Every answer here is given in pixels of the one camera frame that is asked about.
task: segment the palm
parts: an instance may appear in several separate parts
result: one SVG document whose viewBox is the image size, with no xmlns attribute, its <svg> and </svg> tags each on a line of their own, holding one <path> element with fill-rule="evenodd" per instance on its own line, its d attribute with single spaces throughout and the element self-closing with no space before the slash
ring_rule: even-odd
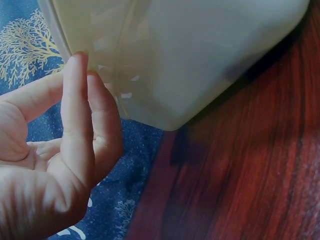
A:
<svg viewBox="0 0 320 240">
<path fill-rule="evenodd" d="M 1 239 L 48 237 L 75 224 L 86 212 L 91 188 L 122 153 L 112 96 L 96 75 L 87 87 L 88 60 L 77 61 L 66 65 L 63 94 L 58 73 L 0 97 Z M 65 78 L 78 79 L 78 86 Z M 61 97 L 63 137 L 26 142 L 28 122 Z"/>
</svg>

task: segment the white plastic container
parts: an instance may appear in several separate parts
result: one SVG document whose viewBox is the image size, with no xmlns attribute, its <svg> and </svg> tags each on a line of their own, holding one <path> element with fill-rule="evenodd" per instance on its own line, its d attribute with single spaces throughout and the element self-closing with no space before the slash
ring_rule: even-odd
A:
<svg viewBox="0 0 320 240">
<path fill-rule="evenodd" d="M 122 118 L 176 130 L 282 40 L 309 0 L 39 0 L 67 61 L 89 54 Z"/>
</svg>

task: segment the wood grain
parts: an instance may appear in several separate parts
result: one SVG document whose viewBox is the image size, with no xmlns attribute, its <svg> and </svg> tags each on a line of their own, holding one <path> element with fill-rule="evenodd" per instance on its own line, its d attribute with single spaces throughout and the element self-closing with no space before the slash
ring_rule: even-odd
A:
<svg viewBox="0 0 320 240">
<path fill-rule="evenodd" d="M 320 239 L 320 1 L 177 132 L 127 240 Z"/>
</svg>

